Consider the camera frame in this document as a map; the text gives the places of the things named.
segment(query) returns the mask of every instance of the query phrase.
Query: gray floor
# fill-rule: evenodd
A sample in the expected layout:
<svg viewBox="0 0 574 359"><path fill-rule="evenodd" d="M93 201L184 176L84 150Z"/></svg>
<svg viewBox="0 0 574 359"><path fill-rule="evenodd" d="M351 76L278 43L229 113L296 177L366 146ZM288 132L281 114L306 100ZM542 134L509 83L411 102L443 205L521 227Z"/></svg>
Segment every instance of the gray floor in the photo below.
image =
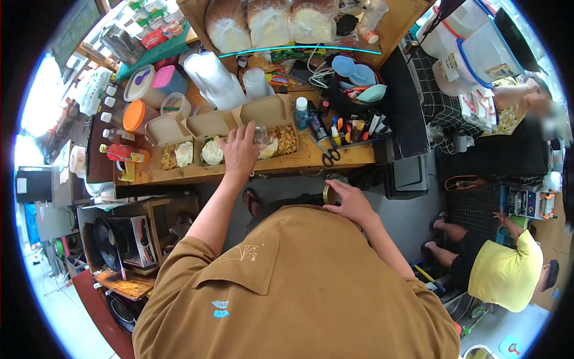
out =
<svg viewBox="0 0 574 359"><path fill-rule="evenodd" d="M427 159L427 165L431 173L436 173L432 156ZM381 188L364 192L373 209L381 216L391 238L409 262L420 259L421 244L432 239L428 228L429 222L441 210L436 178L430 176L429 180L431 187L428 194L411 200L388 200L384 195L376 193L382 192ZM196 186L200 194L201 207L209 200L218 184L209 183ZM264 202L293 198L303 193L321 193L324 186L325 178L322 175L255 179L245 185L245 187L255 189ZM244 228L250 218L251 215L243 207L241 195L239 195L233 205L231 222L223 246L224 251L243 241L245 238Z"/></svg>

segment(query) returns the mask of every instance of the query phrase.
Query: hand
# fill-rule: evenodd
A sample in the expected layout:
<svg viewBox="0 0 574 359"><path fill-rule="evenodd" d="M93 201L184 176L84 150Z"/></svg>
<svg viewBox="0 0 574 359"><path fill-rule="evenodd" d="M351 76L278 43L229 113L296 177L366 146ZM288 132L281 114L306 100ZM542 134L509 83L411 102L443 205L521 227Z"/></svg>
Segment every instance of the hand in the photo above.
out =
<svg viewBox="0 0 574 359"><path fill-rule="evenodd" d="M500 212L492 212L492 214L494 214L493 218L496 218L501 222L501 225L498 226L498 229L500 229L504 225L504 219L506 218L506 216L503 213L502 205Z"/></svg>
<svg viewBox="0 0 574 359"><path fill-rule="evenodd" d="M371 204L360 189L337 180L326 180L325 182L341 196L341 205L331 206L330 204L325 204L323 209L331 213L337 213L361 227L374 217L380 220L379 215L373 211Z"/></svg>
<svg viewBox="0 0 574 359"><path fill-rule="evenodd" d="M219 140L225 157L226 176L241 182L241 185L251 175L259 156L259 150L253 147L254 132L255 122L251 121L247 126L231 130L227 139Z"/></svg>

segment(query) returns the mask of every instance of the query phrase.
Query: scissors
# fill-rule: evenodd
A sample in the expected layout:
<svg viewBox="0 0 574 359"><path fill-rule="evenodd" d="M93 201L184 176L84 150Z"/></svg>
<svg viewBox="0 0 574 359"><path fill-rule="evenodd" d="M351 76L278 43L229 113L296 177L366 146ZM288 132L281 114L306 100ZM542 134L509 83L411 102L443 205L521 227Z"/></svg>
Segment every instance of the scissors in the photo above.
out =
<svg viewBox="0 0 574 359"><path fill-rule="evenodd" d="M334 161L339 161L341 159L341 154L339 153L339 151L337 151L336 149L325 149L325 147L321 146L321 144L317 140L315 140L315 137L312 134L310 134L309 132L307 132L307 134L309 135L311 140L315 142L317 147L319 147L319 149L323 152L323 164L326 167L332 167L333 164L335 163Z"/></svg>

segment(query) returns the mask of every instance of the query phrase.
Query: pink lid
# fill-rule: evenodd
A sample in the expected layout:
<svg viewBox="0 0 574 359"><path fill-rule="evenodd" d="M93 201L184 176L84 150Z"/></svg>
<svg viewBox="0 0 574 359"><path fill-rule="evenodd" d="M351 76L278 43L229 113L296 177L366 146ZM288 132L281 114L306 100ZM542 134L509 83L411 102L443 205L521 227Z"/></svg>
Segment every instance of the pink lid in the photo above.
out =
<svg viewBox="0 0 574 359"><path fill-rule="evenodd" d="M156 77L153 78L153 88L161 88L169 85L172 80L173 71L176 70L175 65L164 66L157 70Z"/></svg>

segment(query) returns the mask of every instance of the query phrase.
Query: black shorts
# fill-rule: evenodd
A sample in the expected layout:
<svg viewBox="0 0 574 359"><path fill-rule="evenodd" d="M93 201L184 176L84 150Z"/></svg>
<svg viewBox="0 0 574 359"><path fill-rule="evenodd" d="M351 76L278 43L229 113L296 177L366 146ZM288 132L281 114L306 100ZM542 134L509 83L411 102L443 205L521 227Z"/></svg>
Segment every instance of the black shorts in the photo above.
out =
<svg viewBox="0 0 574 359"><path fill-rule="evenodd" d="M459 255L452 262L450 275L462 290L468 290L470 272L478 252L487 240L473 230L469 230L458 243Z"/></svg>

